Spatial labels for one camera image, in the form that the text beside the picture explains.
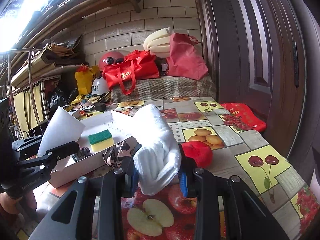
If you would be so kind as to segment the person's left hand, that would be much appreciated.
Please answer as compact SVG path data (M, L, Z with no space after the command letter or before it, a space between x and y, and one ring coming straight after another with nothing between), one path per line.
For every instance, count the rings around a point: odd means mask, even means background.
M32 208L33 210L37 209L37 202L33 191L28 192L24 197L30 208ZM13 199L5 192L0 194L1 207L3 207L4 211L6 211L9 214L19 214L16 204L20 200L22 200L22 197L19 199Z

